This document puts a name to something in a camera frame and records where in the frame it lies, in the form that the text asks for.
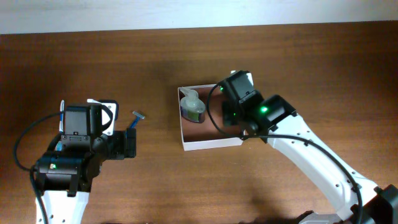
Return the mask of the blue disposable razor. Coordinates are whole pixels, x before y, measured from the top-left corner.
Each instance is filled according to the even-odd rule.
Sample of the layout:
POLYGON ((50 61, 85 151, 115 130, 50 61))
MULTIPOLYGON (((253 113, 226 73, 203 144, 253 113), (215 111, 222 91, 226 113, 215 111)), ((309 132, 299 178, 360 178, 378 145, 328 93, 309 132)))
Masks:
POLYGON ((145 119, 145 116, 144 116, 143 114, 141 114, 140 112, 137 112, 137 111, 133 111, 132 113, 133 113, 133 115, 134 115, 136 118, 135 118, 134 121, 130 124, 129 127, 130 127, 130 128, 135 128, 136 125, 137 125, 137 123, 138 123, 140 120, 145 119))

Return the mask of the clear soap pump bottle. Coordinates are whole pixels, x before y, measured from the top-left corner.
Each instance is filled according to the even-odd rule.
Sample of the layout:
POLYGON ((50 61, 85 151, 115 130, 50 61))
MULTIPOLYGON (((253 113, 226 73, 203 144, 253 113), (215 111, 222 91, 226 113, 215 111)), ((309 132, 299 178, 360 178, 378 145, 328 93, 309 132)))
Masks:
POLYGON ((183 118, 193 123, 203 123, 205 121, 206 106, 199 99, 196 90, 181 87, 180 91, 184 97, 180 100, 180 112, 183 118))

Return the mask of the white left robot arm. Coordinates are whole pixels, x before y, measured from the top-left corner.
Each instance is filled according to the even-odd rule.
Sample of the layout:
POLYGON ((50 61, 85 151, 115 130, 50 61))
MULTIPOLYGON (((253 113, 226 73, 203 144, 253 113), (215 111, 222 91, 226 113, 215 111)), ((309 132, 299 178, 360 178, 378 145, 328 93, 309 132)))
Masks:
POLYGON ((30 170, 37 223, 81 223, 103 163, 136 156, 136 129, 115 130, 118 112, 115 100, 60 104, 59 133, 30 170))

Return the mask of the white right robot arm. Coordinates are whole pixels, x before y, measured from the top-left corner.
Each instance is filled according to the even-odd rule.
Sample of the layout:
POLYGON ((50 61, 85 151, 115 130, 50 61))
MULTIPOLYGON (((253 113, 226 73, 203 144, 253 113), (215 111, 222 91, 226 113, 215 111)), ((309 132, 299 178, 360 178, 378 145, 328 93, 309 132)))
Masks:
POLYGON ((240 125, 242 140, 259 138, 290 159, 324 194, 335 212, 306 212, 299 223, 397 224, 397 188, 380 188, 334 153, 283 97, 268 99, 248 71, 219 82, 240 125))

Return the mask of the white cardboard box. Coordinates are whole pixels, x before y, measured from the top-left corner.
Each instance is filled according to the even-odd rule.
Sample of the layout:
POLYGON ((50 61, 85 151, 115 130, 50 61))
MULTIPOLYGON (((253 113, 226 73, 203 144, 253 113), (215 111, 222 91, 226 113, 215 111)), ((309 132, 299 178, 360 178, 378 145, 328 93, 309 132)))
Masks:
MULTIPOLYGON (((239 126, 227 126, 223 125, 223 110, 222 102, 226 101, 226 98, 219 90, 215 90, 211 95, 210 100, 210 112, 211 115, 223 131, 230 134, 239 134, 239 126)), ((180 135, 182 140, 182 147, 184 151, 195 151, 200 149, 213 149, 218 147, 231 147, 240 146, 243 140, 240 138, 228 137, 221 134, 212 124, 208 113, 205 112, 205 121, 203 123, 193 123, 180 116, 180 135)))

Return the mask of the blue white toothbrush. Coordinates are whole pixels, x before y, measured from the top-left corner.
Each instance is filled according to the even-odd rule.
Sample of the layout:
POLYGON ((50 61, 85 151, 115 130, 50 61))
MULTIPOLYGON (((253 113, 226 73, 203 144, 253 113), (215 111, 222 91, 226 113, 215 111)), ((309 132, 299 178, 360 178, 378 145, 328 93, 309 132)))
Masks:
POLYGON ((61 100, 60 102, 60 122, 59 122, 59 127, 58 130, 60 131, 60 133, 63 132, 63 117, 64 117, 64 110, 65 110, 65 100, 61 100))

